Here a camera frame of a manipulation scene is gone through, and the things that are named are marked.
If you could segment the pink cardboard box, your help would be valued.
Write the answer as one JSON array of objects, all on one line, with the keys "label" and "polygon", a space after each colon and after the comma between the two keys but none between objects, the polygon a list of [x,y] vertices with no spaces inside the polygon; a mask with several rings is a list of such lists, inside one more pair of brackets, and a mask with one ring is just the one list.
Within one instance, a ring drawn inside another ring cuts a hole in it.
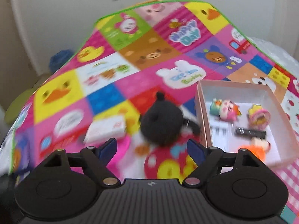
[{"label": "pink cardboard box", "polygon": [[[213,100],[230,100],[241,112],[235,122],[225,122],[210,114]],[[222,80],[202,80],[197,85],[195,108],[200,125],[199,142],[205,147],[217,146],[226,152],[237,152],[251,142],[249,136],[239,136],[236,128],[248,129],[248,110],[260,105],[270,112],[266,140],[270,150],[265,164],[271,168],[286,166],[298,157],[298,143],[286,113],[267,85],[236,83]]]}]

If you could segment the white card booklet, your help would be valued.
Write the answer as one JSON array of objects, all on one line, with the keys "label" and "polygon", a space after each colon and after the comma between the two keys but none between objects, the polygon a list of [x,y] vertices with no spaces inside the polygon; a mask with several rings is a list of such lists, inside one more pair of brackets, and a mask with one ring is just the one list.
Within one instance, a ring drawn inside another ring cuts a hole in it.
[{"label": "white card booklet", "polygon": [[101,144],[110,138],[122,139],[126,135],[126,128],[123,115],[94,120],[86,132],[84,144]]}]

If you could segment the black plush toy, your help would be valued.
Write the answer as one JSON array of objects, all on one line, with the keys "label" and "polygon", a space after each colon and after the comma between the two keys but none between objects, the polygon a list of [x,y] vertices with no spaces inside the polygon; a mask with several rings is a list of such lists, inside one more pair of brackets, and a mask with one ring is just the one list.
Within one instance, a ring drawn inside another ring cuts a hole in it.
[{"label": "black plush toy", "polygon": [[166,147],[174,143],[180,136],[181,129],[189,128],[194,136],[200,135],[200,127],[189,118],[173,102],[165,99],[161,91],[156,93],[152,106],[139,117],[140,131],[143,137],[152,144]]}]

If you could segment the colourful cartoon play mat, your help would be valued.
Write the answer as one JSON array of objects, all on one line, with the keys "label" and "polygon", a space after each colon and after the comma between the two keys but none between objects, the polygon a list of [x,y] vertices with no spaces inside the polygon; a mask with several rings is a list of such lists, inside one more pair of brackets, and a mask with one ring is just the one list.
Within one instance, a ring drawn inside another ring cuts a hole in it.
[{"label": "colourful cartoon play mat", "polygon": [[[201,144],[200,135],[184,126],[166,147],[143,137],[139,117],[159,91],[200,126],[202,80],[267,85],[298,143],[298,62],[249,39],[210,3],[137,5],[99,19],[23,106],[1,144],[1,223],[298,223],[298,157],[271,168],[247,149],[224,151],[220,174],[185,187],[197,167],[187,142]],[[86,147],[65,148],[115,115],[131,143],[121,185],[101,187],[83,173]]]}]

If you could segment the green floor cushion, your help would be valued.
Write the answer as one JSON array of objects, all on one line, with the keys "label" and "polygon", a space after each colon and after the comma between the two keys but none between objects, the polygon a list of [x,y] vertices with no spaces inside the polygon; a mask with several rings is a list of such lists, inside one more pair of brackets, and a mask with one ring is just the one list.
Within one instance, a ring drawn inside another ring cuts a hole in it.
[{"label": "green floor cushion", "polygon": [[14,123],[23,106],[34,92],[35,90],[33,88],[29,88],[13,100],[4,115],[4,122],[7,125],[12,125]]}]

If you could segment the green pink squishy toy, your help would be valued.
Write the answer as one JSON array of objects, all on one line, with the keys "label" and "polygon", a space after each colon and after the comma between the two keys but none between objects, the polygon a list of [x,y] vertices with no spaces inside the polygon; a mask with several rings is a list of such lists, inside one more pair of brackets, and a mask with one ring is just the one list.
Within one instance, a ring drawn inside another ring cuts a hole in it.
[{"label": "green pink squishy toy", "polygon": [[218,117],[220,120],[235,122],[241,116],[239,106],[231,100],[214,98],[209,109],[210,115]]}]

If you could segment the yellow pink cake toy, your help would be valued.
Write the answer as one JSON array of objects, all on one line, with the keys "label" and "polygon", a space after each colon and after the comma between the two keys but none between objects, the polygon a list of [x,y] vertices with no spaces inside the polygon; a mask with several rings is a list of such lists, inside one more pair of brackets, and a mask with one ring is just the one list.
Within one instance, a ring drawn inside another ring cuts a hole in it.
[{"label": "yellow pink cake toy", "polygon": [[254,130],[265,130],[271,120],[271,114],[259,104],[253,104],[248,109],[248,123]]}]

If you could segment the black rectangular bar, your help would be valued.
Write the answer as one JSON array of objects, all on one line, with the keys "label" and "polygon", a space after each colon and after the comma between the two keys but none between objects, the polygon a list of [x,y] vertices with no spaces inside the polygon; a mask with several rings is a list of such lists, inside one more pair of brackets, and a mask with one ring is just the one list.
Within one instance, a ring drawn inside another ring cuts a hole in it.
[{"label": "black rectangular bar", "polygon": [[234,133],[237,136],[247,136],[250,138],[260,138],[260,139],[266,138],[266,132],[264,130],[253,130],[253,129],[236,127],[234,129]]}]

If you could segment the orange plush toy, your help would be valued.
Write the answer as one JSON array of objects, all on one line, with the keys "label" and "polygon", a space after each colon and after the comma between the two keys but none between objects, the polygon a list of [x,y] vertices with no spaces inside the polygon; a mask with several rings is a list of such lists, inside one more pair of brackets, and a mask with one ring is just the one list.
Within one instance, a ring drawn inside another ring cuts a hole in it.
[{"label": "orange plush toy", "polygon": [[252,152],[259,160],[265,162],[266,154],[271,149],[271,144],[265,139],[253,137],[249,144],[241,145],[239,149],[247,149]]}]

